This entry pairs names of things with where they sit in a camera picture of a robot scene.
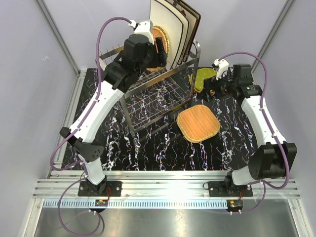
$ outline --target dish rack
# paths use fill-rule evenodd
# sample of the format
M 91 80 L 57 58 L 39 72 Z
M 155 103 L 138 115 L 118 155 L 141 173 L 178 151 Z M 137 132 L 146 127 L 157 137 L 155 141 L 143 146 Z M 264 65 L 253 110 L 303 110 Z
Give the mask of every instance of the dish rack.
M 141 129 L 192 100 L 200 57 L 200 45 L 196 40 L 194 40 L 193 46 L 186 63 L 170 70 L 167 70 L 166 67 L 155 72 L 146 70 L 120 99 L 120 109 L 125 115 L 126 123 L 133 138 L 136 138 L 136 133 Z M 118 45 L 118 48 L 113 48 L 113 50 L 100 55 L 100 59 L 109 64 L 113 57 L 115 58 L 123 50 L 123 47 Z M 187 93 L 171 76 L 193 64 L 192 84 L 190 92 Z

